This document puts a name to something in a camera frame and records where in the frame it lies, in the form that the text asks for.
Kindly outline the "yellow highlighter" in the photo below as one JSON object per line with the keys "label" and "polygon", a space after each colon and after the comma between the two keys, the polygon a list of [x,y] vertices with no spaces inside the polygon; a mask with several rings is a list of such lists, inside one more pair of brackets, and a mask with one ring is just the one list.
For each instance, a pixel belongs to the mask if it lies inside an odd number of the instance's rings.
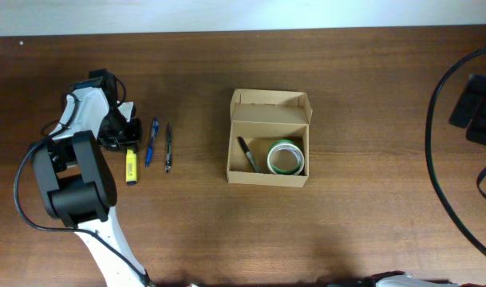
{"label": "yellow highlighter", "polygon": [[125,179],[128,186],[137,184],[137,154],[134,150],[126,151]]}

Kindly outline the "blue ballpoint pen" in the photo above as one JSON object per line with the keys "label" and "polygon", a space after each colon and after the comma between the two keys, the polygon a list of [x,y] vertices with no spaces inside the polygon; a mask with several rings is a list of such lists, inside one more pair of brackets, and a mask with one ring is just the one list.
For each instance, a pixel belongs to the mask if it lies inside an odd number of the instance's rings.
{"label": "blue ballpoint pen", "polygon": [[156,141],[157,134],[159,132],[159,121],[156,117],[153,118],[152,120],[152,125],[150,129],[150,135],[149,135],[149,141],[148,141],[148,148],[146,151],[146,156],[145,156],[145,161],[144,161],[144,166],[149,167],[151,162],[152,162],[152,157],[154,154],[154,144]]}

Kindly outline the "black marker pen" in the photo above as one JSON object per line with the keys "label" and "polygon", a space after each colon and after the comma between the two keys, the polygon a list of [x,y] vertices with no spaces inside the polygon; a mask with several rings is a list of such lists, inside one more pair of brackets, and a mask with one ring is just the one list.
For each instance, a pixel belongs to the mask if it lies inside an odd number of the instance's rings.
{"label": "black marker pen", "polygon": [[251,164],[254,172],[255,173],[260,173],[261,172],[260,171],[260,168],[259,168],[258,164],[255,162],[255,159],[254,159],[253,155],[251,154],[250,149],[247,146],[246,141],[244,140],[244,138],[241,137],[241,136],[238,136],[237,137],[237,140],[239,142],[239,145],[243,149],[244,155],[247,157],[248,161],[250,162],[250,164]]}

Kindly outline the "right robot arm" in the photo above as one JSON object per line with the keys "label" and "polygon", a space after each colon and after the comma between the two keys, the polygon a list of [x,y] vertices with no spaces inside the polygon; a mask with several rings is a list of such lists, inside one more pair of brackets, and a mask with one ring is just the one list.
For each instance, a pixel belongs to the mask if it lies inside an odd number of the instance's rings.
{"label": "right robot arm", "polygon": [[[466,139],[486,146],[486,76],[472,74],[448,122],[466,131]],[[425,281],[402,271],[374,274],[362,279],[338,282],[338,287],[439,287],[453,286],[451,281]]]}

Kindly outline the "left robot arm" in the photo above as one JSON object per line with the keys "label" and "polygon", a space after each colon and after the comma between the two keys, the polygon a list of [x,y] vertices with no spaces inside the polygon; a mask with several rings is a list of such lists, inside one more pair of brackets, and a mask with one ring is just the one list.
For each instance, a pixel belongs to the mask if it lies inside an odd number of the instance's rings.
{"label": "left robot arm", "polygon": [[76,234],[108,286],[150,286],[117,218],[117,186],[103,151],[128,153],[141,141],[136,108],[115,76],[77,82],[57,126],[30,152],[44,208]]}

